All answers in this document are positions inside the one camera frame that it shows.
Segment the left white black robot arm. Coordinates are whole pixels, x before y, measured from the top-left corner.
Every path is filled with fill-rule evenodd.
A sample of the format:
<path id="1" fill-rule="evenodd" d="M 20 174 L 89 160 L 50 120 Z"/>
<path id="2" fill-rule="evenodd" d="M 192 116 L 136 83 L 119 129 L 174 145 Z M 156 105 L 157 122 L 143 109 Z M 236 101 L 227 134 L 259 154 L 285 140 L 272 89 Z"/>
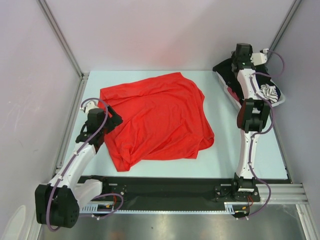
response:
<path id="1" fill-rule="evenodd" d="M 113 131 L 123 120 L 111 106 L 85 109 L 87 120 L 75 140 L 74 150 L 67 162 L 47 184 L 35 190 L 35 212 L 39 224 L 53 231 L 72 228 L 80 211 L 97 197 L 105 200 L 111 188 L 99 179 L 88 179 L 77 186 L 85 168 L 98 153 L 106 134 Z"/>

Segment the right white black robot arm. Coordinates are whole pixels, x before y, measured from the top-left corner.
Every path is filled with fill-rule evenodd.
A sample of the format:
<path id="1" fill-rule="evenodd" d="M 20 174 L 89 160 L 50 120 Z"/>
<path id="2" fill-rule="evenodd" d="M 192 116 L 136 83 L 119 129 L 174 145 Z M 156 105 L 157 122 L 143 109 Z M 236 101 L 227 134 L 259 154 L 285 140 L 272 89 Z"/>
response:
<path id="1" fill-rule="evenodd" d="M 243 93 L 236 119 L 241 136 L 240 157 L 230 188 L 230 195 L 236 201 L 246 201 L 258 194 L 254 173 L 256 148 L 271 108 L 258 92 L 256 65 L 266 61 L 266 54 L 253 53 L 253 47 L 248 43 L 238 43 L 231 54 L 231 70 Z"/>

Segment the red tank top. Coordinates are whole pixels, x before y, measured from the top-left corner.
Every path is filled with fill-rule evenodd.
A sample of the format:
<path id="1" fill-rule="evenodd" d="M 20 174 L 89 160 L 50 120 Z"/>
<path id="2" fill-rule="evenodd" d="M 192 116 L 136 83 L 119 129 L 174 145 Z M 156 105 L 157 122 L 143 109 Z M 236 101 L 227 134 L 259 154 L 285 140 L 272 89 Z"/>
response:
<path id="1" fill-rule="evenodd" d="M 119 172 L 142 160 L 196 159 L 214 144 L 205 96 L 180 72 L 105 87 L 99 96 L 123 120 L 104 137 Z"/>

